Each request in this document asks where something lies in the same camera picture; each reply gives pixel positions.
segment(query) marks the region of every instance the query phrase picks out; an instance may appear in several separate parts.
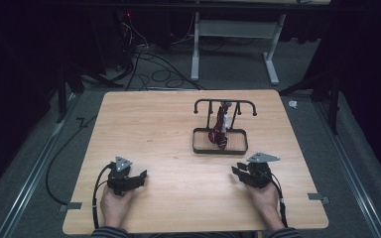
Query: dark background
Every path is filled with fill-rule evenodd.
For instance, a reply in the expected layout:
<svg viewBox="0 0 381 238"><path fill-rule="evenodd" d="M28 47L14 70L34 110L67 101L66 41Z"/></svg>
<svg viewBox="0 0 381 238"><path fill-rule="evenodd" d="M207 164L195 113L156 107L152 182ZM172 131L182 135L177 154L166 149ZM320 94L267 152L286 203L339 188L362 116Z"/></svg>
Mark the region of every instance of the dark background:
<svg viewBox="0 0 381 238"><path fill-rule="evenodd" d="M349 4L361 5L365 11L332 16L288 14L281 41L297 38L302 44L322 39L306 78L326 70L342 56L341 91L381 163L381 1ZM170 33L177 37L186 34L191 14L148 10L132 12L132 17L150 43L167 49ZM276 16L202 17L257 20ZM95 19L86 9L0 1L0 177L29 131L50 109L61 65L69 61L94 73L104 72L104 56L98 50L101 38L95 35L92 21Z"/></svg>

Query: hand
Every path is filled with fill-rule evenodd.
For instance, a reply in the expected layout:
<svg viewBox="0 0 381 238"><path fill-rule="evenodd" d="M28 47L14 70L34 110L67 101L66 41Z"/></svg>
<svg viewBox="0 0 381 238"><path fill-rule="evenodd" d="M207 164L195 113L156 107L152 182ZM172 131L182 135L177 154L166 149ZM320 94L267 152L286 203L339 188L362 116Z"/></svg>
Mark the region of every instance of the hand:
<svg viewBox="0 0 381 238"><path fill-rule="evenodd" d="M128 213L129 202L134 194L134 190L125 192L120 196L114 193L114 190L107 185L104 187L101 196L100 206L104 216L104 225L120 228L126 213Z"/></svg>
<svg viewBox="0 0 381 238"><path fill-rule="evenodd" d="M271 232L275 232L285 228L277 210L278 192L275 186L271 182L263 188L245 185L252 195L256 209L267 223L268 229Z"/></svg>

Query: striped sleeve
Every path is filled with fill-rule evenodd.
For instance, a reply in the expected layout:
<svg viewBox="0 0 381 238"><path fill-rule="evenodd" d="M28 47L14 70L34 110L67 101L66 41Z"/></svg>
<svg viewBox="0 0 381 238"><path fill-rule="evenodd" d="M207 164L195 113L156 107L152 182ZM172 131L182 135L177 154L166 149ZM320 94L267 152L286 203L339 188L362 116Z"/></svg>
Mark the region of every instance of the striped sleeve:
<svg viewBox="0 0 381 238"><path fill-rule="evenodd" d="M302 236L295 228L289 227L274 232L269 238L302 238Z"/></svg>
<svg viewBox="0 0 381 238"><path fill-rule="evenodd" d="M116 229L110 226L103 226L98 229L95 229L91 237L98 238L128 238L129 234L126 230Z"/></svg>

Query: red object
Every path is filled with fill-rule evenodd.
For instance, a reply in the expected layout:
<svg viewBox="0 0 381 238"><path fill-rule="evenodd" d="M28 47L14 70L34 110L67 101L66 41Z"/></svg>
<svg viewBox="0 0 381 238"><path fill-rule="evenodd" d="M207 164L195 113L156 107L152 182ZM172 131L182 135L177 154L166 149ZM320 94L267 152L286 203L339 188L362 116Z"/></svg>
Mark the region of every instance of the red object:
<svg viewBox="0 0 381 238"><path fill-rule="evenodd" d="M227 114L228 106L223 105L218 108L217 112L217 122L215 126L212 128L212 130L208 133L208 139L212 144L217 145L221 150L224 150L227 146L227 137L225 136L225 133L221 131L224 126L224 114Z"/></svg>

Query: wooden tabletop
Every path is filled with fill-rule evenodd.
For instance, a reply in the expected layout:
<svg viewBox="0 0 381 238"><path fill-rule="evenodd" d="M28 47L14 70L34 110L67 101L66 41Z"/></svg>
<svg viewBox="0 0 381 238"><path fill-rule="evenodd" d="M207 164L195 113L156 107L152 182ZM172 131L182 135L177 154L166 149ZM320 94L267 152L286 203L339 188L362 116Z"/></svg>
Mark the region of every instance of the wooden tabletop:
<svg viewBox="0 0 381 238"><path fill-rule="evenodd" d="M241 104L234 128L247 133L245 155L196 154L192 131L205 127L208 103L201 98L250 100ZM213 103L211 127L219 103ZM131 233L264 230L250 195L231 166L256 152L277 156L268 163L283 189L287 219L296 228L324 228L328 221L314 182L275 90L109 92L104 96L71 202L66 234L94 230L91 200L100 171L115 156L133 162L130 176L148 170L145 186L136 189L124 228ZM102 188L97 198L101 197ZM98 208L99 221L103 224Z"/></svg>

